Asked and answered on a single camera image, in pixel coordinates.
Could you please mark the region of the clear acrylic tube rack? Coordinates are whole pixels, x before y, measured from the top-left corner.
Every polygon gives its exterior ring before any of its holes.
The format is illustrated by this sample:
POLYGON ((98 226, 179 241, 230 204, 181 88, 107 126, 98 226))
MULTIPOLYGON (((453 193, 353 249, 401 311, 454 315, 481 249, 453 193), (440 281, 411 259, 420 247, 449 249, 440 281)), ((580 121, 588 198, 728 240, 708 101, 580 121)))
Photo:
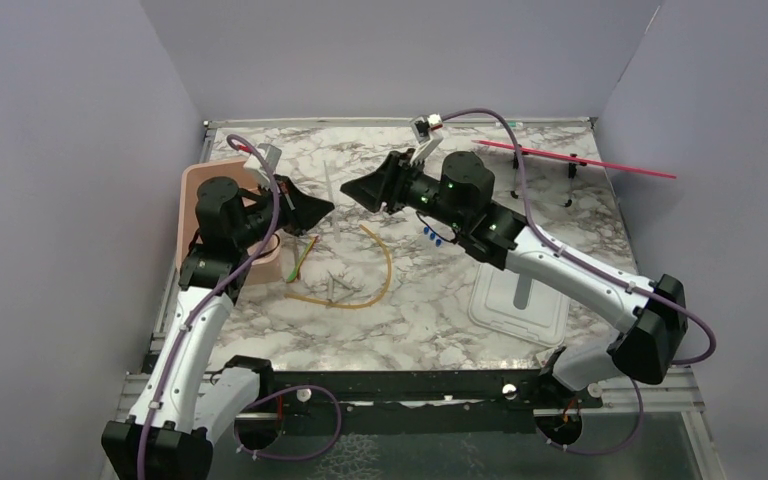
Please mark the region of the clear acrylic tube rack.
MULTIPOLYGON (((468 254, 470 256, 473 256, 473 257, 482 256, 482 255, 485 255, 487 253, 487 249, 486 249, 485 245, 475 235, 473 235, 472 233, 456 232, 451 237, 444 237, 443 235, 438 233, 432 227, 430 227, 428 225, 426 225, 424 227, 429 227, 430 228, 430 233, 431 232, 436 233, 437 234, 437 238, 440 238, 440 239, 443 240, 442 245, 439 246, 438 248, 445 247, 445 246, 458 247, 458 248, 462 249, 466 254, 468 254)), ((430 240, 429 239, 429 235, 426 236, 426 237, 428 238, 428 240, 431 243, 433 243, 435 245, 434 240, 430 240)))

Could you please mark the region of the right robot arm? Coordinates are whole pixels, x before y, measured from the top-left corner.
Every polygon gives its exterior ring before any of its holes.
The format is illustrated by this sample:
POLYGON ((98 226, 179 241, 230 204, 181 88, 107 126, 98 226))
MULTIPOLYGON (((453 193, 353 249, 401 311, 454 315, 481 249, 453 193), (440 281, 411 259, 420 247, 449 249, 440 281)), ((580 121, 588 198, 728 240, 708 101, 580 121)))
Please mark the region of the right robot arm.
POLYGON ((494 200, 494 173, 472 152, 447 155, 437 179, 410 155, 390 152, 374 172, 343 183, 341 192, 371 212, 409 207, 443 223, 474 260, 543 283, 610 325, 609 335, 550 357, 536 383, 545 404, 560 407, 588 385, 617 376, 663 381, 687 331, 677 279, 653 281, 614 269, 549 237, 494 200))

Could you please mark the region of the clear plastic lid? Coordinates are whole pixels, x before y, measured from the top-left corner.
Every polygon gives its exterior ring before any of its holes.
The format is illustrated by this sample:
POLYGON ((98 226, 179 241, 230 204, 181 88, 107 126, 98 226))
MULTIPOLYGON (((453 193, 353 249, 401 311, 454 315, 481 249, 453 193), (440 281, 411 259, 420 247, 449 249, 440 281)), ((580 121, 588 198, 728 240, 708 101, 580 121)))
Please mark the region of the clear plastic lid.
POLYGON ((570 299, 520 274, 479 266, 468 316, 476 325, 545 347, 565 337, 570 299))

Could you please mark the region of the amber rubber tubing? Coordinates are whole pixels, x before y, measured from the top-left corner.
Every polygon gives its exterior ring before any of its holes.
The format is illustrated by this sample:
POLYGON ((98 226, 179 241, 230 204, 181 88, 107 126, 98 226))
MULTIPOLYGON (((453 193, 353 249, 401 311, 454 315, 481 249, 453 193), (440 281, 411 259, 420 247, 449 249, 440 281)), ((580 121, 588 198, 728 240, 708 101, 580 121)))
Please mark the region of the amber rubber tubing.
POLYGON ((394 276, 394 259, 382 238, 365 224, 337 235, 319 235, 318 243, 302 267, 301 278, 286 283, 287 300, 328 309, 357 311, 380 302, 388 293, 394 276), (349 300, 335 307, 326 305, 330 274, 361 288, 349 300))

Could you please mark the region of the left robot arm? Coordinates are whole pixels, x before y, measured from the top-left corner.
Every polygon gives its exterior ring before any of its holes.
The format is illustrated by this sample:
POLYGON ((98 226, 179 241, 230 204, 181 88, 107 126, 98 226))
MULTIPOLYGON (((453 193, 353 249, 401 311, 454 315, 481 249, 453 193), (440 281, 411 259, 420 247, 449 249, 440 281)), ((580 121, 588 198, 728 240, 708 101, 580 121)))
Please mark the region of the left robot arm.
POLYGON ((265 241, 278 230, 300 236, 335 208, 283 175, 260 193, 213 177, 196 194, 199 239, 179 269, 171 337, 127 418, 108 422, 101 437, 120 479, 204 479, 214 446, 236 415, 270 405, 275 386, 266 377, 268 361, 235 360, 203 390, 209 358, 265 241))

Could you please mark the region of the white clay pipe triangle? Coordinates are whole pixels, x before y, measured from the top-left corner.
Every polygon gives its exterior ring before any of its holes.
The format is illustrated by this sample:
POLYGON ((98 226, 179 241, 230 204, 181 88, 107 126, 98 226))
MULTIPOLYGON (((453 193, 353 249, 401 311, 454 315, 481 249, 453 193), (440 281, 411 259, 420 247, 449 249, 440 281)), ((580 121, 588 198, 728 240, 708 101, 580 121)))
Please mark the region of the white clay pipe triangle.
POLYGON ((337 304, 349 300, 360 291, 360 287, 345 281, 339 276, 330 274, 327 284, 326 305, 328 307, 335 307, 337 304))

